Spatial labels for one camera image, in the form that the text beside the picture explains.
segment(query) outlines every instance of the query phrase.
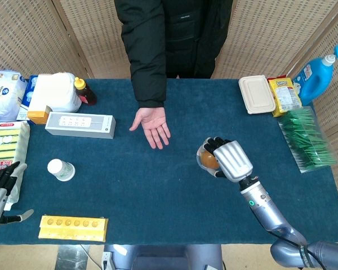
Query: cable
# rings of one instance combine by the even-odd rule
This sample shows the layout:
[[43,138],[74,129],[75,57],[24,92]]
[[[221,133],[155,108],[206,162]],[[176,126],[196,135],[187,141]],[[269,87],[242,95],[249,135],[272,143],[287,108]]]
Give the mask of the cable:
[[93,258],[92,258],[92,257],[89,255],[89,253],[85,250],[85,248],[83,247],[83,245],[80,244],[80,246],[81,246],[81,248],[84,250],[85,254],[88,256],[88,258],[89,258],[93,263],[95,263],[96,266],[98,266],[99,269],[101,270],[101,266],[100,266],[96,261],[93,260]]
[[[288,242],[289,244],[291,244],[293,246],[296,246],[297,248],[299,248],[299,246],[300,246],[297,243],[294,243],[293,241],[290,241],[289,239],[284,238],[283,236],[277,235],[273,232],[269,232],[269,233],[271,235],[275,236],[276,238],[279,238],[283,241]],[[322,267],[323,270],[327,270],[327,268],[324,266],[324,264],[321,262],[321,260],[319,260],[319,258],[313,252],[311,252],[310,250],[307,250],[307,251],[308,251],[308,254],[310,254],[317,261],[317,263],[319,263],[319,265]]]
[[[254,212],[253,212],[252,209],[251,209],[251,211],[252,211],[254,217],[255,217],[255,218],[257,219],[257,221],[259,222],[259,224],[262,226],[262,228],[263,228],[264,230],[266,230],[266,229],[264,228],[264,226],[260,223],[258,217],[254,214]],[[300,247],[299,244],[297,244],[297,243],[295,243],[295,242],[293,242],[293,241],[291,241],[291,240],[289,240],[289,239],[286,239],[285,237],[283,237],[283,236],[281,236],[281,235],[277,235],[277,234],[275,234],[274,232],[270,232],[270,231],[267,231],[267,232],[268,232],[269,234],[275,236],[276,238],[279,238],[279,239],[281,239],[281,240],[283,240],[283,241],[285,241],[285,242],[288,242],[289,244],[291,244],[291,245],[293,245],[293,246],[296,246],[297,248]],[[308,254],[310,254],[310,255],[317,261],[317,263],[322,267],[323,270],[327,270],[327,268],[324,266],[324,264],[321,262],[321,260],[319,260],[319,258],[318,258],[313,252],[311,252],[310,250],[307,250],[307,251],[308,251]]]

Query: blue table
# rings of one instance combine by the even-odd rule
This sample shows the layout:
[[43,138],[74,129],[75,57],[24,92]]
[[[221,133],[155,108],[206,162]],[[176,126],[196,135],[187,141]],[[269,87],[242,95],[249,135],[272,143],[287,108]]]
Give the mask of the blue table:
[[[33,208],[24,223],[0,226],[0,244],[77,244],[38,239],[41,216],[109,218],[107,243],[272,243],[237,184],[199,168],[195,153],[209,136],[237,140],[254,175],[288,221],[309,241],[338,241],[338,193],[330,168],[301,174],[271,114],[248,115],[237,80],[168,80],[170,145],[152,150],[140,128],[129,132],[137,103],[129,80],[88,80],[95,106],[112,114],[114,139],[53,136],[33,126],[20,200],[12,213]],[[60,182],[47,172],[54,158],[76,175]]]

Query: open palm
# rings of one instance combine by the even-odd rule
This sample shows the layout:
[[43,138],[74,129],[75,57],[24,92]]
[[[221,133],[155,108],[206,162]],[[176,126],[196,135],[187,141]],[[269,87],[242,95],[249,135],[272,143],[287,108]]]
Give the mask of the open palm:
[[165,145],[169,144],[168,138],[170,138],[170,131],[166,123],[165,110],[163,107],[138,109],[134,122],[129,130],[134,131],[140,123],[143,127],[146,139],[153,149],[156,146],[158,146],[159,149],[163,149],[160,138]]

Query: yellow box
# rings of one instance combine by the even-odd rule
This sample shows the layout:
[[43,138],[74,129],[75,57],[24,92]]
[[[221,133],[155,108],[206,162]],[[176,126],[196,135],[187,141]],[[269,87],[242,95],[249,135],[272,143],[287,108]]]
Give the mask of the yellow box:
[[43,215],[39,239],[105,242],[107,218],[78,218]]
[[275,102],[275,110],[272,112],[274,117],[282,116],[289,110],[302,107],[290,78],[272,79],[268,82]]
[[45,125],[50,112],[50,107],[46,106],[42,111],[28,111],[28,118],[35,124]]

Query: blue bottle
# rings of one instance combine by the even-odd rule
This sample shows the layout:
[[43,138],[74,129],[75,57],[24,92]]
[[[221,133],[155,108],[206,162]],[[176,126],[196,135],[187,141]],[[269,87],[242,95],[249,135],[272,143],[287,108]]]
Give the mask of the blue bottle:
[[338,45],[334,47],[333,55],[309,61],[293,79],[294,89],[297,91],[303,106],[308,105],[327,89],[331,83],[333,63],[336,58],[338,58]]

